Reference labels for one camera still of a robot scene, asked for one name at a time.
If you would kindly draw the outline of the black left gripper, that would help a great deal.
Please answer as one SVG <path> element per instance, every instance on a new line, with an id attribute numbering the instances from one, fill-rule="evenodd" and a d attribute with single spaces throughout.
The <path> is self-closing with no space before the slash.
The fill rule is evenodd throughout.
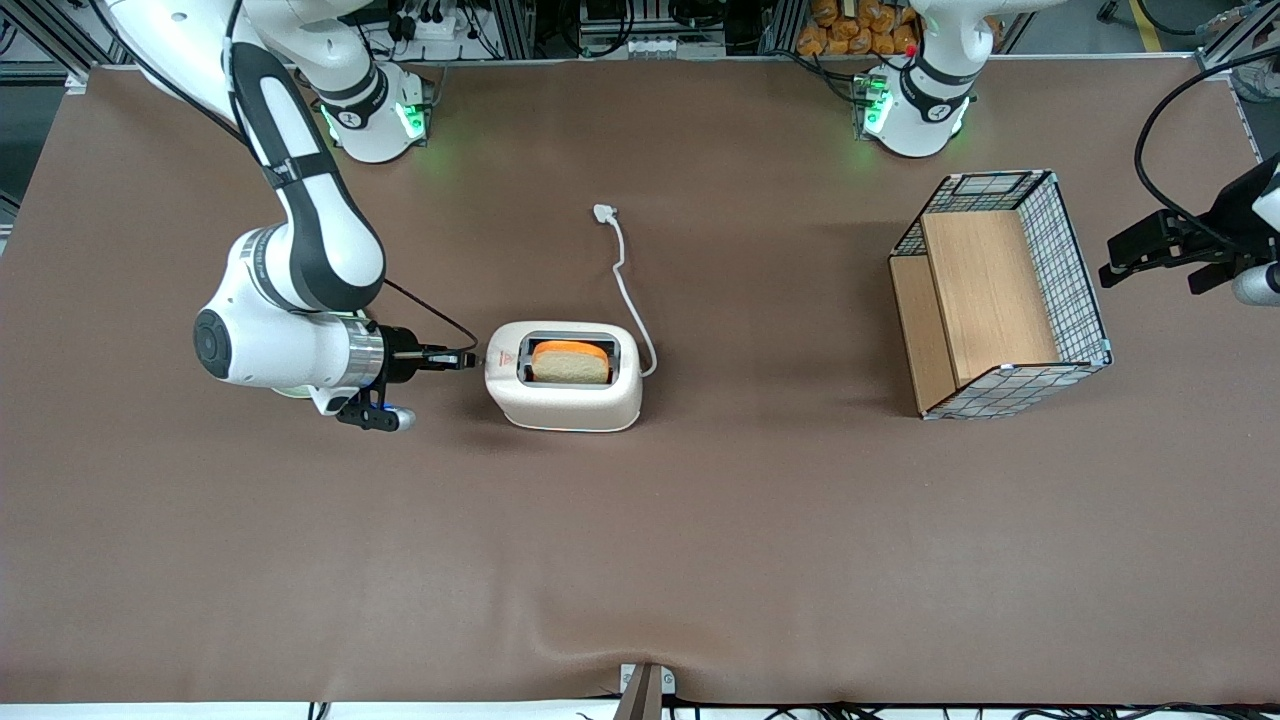
<path id="1" fill-rule="evenodd" d="M 1277 259 L 1277 229 L 1253 210 L 1253 202 L 1277 188 L 1271 156 L 1224 186 L 1196 222 L 1169 209 L 1157 210 L 1108 240 L 1108 264 L 1100 287 L 1110 290 L 1138 272 L 1197 265 L 1188 275 L 1194 296 L 1230 286 L 1236 275 Z"/>

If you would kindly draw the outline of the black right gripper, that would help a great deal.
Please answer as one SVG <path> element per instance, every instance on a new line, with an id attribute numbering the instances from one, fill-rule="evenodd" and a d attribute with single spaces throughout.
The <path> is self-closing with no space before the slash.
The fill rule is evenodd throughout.
<path id="1" fill-rule="evenodd" d="M 385 327 L 385 383 L 401 384 L 415 377 L 419 372 L 429 369 L 428 360 L 422 355 L 424 345 L 419 342 L 416 334 L 403 327 Z M 431 372 L 465 372 L 477 366 L 477 355 L 474 347 L 445 348 L 443 346 L 430 346 Z"/>

